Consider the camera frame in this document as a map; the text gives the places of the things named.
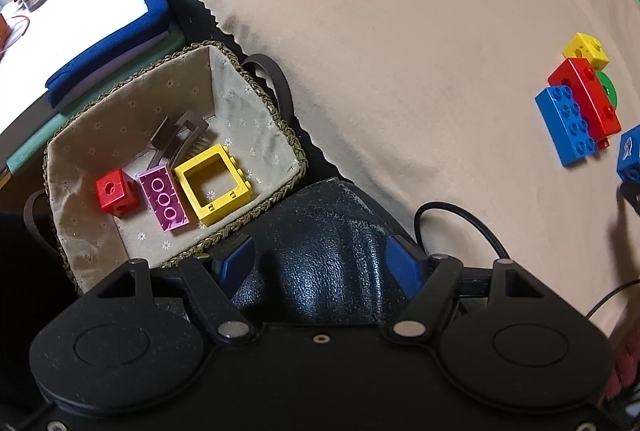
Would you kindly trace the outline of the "blue square frame brick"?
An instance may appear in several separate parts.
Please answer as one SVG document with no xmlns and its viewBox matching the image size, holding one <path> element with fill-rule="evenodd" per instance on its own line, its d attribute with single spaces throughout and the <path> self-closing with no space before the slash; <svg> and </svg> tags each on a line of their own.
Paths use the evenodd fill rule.
<svg viewBox="0 0 640 431">
<path fill-rule="evenodd" d="M 640 181 L 640 126 L 636 125 L 620 136 L 616 172 L 623 182 Z"/>
</svg>

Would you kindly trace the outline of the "yellow square frame brick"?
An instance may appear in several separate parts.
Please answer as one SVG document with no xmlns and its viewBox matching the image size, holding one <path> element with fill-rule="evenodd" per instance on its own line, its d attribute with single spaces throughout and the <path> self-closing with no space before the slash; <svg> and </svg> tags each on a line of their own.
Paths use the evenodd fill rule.
<svg viewBox="0 0 640 431">
<path fill-rule="evenodd" d="M 253 186 L 227 146 L 216 144 L 174 169 L 198 221 L 221 221 L 253 197 Z"/>
</svg>

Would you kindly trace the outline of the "blue toy brick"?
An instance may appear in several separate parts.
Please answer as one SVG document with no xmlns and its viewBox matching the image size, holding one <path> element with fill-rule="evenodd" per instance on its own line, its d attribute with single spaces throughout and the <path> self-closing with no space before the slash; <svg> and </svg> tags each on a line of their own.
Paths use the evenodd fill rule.
<svg viewBox="0 0 640 431">
<path fill-rule="evenodd" d="M 575 165 L 596 151 L 597 144 L 569 87 L 546 87 L 535 101 L 563 167 Z"/>
</svg>

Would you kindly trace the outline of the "pink toy brick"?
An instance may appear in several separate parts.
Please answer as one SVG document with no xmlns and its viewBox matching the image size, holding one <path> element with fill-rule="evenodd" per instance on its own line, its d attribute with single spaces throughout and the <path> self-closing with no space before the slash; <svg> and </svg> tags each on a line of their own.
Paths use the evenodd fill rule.
<svg viewBox="0 0 640 431">
<path fill-rule="evenodd" d="M 181 229 L 190 223 L 167 166 L 156 166 L 142 172 L 139 182 L 145 199 L 164 232 Z"/>
</svg>

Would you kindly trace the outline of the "green round toy piece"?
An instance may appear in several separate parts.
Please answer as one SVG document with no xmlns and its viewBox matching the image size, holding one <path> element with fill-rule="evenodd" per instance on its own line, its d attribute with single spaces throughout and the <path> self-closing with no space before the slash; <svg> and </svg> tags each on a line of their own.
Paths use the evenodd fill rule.
<svg viewBox="0 0 640 431">
<path fill-rule="evenodd" d="M 614 110 L 616 110 L 618 105 L 618 97 L 617 97 L 617 92 L 613 84 L 613 81 L 605 72 L 602 72 L 602 70 L 597 70 L 596 74 L 605 92 L 606 97 L 610 101 Z"/>
</svg>

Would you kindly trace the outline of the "red long toy brick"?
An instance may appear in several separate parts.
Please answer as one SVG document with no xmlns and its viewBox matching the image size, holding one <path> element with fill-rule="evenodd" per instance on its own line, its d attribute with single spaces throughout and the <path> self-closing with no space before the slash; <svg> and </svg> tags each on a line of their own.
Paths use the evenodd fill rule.
<svg viewBox="0 0 640 431">
<path fill-rule="evenodd" d="M 610 146 L 608 138 L 622 130 L 615 108 L 604 87 L 585 58 L 565 58 L 548 77 L 550 86 L 567 86 L 587 121 L 588 132 L 599 150 Z"/>
</svg>

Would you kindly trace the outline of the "small red cube brick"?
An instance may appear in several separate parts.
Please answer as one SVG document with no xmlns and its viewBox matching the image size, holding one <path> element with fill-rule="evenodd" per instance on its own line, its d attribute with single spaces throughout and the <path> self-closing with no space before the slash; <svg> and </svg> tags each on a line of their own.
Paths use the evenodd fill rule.
<svg viewBox="0 0 640 431">
<path fill-rule="evenodd" d="M 118 168 L 96 180 L 96 195 L 100 208 L 114 217 L 123 217 L 140 206 L 136 183 Z"/>
</svg>

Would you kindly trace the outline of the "brown hair claw clip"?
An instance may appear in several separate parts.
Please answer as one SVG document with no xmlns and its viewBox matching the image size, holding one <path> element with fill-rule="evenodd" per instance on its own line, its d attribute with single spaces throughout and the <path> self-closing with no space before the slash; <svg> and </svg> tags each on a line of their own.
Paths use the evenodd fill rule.
<svg viewBox="0 0 640 431">
<path fill-rule="evenodd" d="M 207 128 L 208 123 L 192 110 L 186 110 L 180 116 L 165 117 L 150 139 L 154 155 L 148 170 L 159 166 L 163 160 L 169 169 L 175 168 Z"/>
</svg>

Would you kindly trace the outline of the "small yellow cube brick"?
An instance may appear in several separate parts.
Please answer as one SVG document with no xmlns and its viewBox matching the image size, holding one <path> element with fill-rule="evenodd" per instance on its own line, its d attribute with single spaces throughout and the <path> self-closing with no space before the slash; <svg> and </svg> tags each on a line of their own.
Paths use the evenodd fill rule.
<svg viewBox="0 0 640 431">
<path fill-rule="evenodd" d="M 592 35 L 576 32 L 572 40 L 562 50 L 564 58 L 585 58 L 594 70 L 603 70 L 610 61 L 602 43 Z"/>
</svg>

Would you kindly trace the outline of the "woven lined basket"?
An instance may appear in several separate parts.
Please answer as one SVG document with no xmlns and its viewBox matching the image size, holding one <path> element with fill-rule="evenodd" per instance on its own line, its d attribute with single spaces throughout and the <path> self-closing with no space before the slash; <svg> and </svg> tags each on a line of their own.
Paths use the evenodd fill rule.
<svg viewBox="0 0 640 431">
<path fill-rule="evenodd" d="M 252 188 L 250 201 L 212 225 L 163 229 L 149 200 L 115 217 L 98 182 L 120 169 L 139 180 L 174 169 L 216 144 L 228 148 Z M 142 69 L 86 105 L 50 139 L 43 175 L 67 274 L 86 292 L 129 259 L 172 266 L 262 214 L 303 177 L 306 155 L 270 96 L 222 43 L 192 44 Z"/>
</svg>

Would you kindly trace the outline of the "beige blanket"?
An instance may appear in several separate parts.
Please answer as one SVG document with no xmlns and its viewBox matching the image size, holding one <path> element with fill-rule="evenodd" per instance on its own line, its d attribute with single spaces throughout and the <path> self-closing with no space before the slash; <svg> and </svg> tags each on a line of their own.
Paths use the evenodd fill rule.
<svg viewBox="0 0 640 431">
<path fill-rule="evenodd" d="M 535 99 L 578 32 L 598 38 L 625 128 L 639 121 L 634 0 L 201 0 L 288 77 L 297 119 L 344 177 L 410 225 L 442 199 L 611 331 L 639 271 L 615 148 L 561 165 Z"/>
</svg>

